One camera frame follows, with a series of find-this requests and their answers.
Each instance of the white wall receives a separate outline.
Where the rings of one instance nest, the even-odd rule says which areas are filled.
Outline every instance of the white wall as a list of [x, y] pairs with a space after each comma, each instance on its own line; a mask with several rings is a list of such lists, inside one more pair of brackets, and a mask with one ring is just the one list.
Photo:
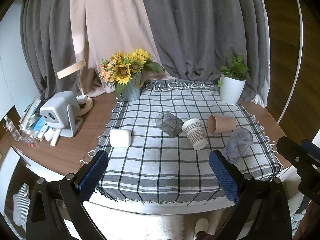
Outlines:
[[[0, 118], [15, 105], [23, 116], [25, 109], [40, 94], [28, 69], [20, 37], [22, 1], [15, 1], [0, 22]], [[12, 100], [5, 91], [7, 86]]]
[[11, 107], [13, 107], [13, 101], [4, 80], [0, 58], [0, 120], [7, 114]]

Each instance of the artificial flower bouquet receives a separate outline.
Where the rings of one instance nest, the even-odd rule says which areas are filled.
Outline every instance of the artificial flower bouquet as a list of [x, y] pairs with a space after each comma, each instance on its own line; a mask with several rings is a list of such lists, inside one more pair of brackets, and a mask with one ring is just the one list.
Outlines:
[[132, 77], [143, 69], [157, 72], [164, 70], [158, 63], [151, 61], [151, 57], [143, 49], [136, 49], [131, 53], [119, 51], [110, 59], [101, 60], [99, 76], [104, 82], [115, 85], [116, 95], [119, 96]]

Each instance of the clear plastic cup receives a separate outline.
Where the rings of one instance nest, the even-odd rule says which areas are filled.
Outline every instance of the clear plastic cup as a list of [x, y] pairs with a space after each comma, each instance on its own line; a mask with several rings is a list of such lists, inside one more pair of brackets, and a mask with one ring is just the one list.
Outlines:
[[183, 121], [168, 111], [164, 111], [156, 117], [156, 127], [172, 138], [176, 138], [182, 133], [182, 125]]
[[231, 134], [226, 148], [225, 157], [229, 163], [236, 163], [244, 157], [253, 141], [252, 133], [246, 128], [237, 127]]

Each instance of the screw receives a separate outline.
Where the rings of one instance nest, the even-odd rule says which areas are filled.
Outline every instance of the screw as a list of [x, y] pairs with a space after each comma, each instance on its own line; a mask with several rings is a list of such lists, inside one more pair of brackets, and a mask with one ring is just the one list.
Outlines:
[[74, 178], [74, 174], [73, 173], [68, 173], [67, 175], [66, 175], [66, 179], [67, 180], [71, 180], [71, 179], [73, 179]]
[[274, 178], [274, 181], [275, 181], [276, 184], [280, 184], [281, 183], [281, 179], [279, 179], [279, 178]]
[[252, 179], [252, 175], [249, 174], [249, 173], [245, 173], [245, 174], [243, 175], [243, 177], [244, 177], [245, 179], [247, 179], [247, 180]]
[[42, 184], [44, 182], [44, 178], [40, 178], [40, 179], [38, 179], [37, 180], [37, 183], [40, 185], [40, 184]]

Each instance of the blue gripper pad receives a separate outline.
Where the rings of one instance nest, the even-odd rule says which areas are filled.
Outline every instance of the blue gripper pad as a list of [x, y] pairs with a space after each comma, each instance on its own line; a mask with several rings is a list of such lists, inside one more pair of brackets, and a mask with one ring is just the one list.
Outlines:
[[77, 185], [78, 199], [81, 203], [91, 198], [92, 193], [108, 167], [108, 163], [109, 158], [107, 152], [100, 150], [88, 164], [81, 167], [81, 169], [84, 168], [83, 171], [85, 171], [85, 174], [81, 175], [81, 177], [83, 177], [82, 180]]
[[310, 153], [314, 158], [320, 161], [320, 148], [313, 144], [312, 142], [304, 139], [300, 146], [305, 149], [308, 153]]
[[209, 164], [227, 199], [237, 204], [240, 198], [238, 184], [214, 151], [209, 155]]

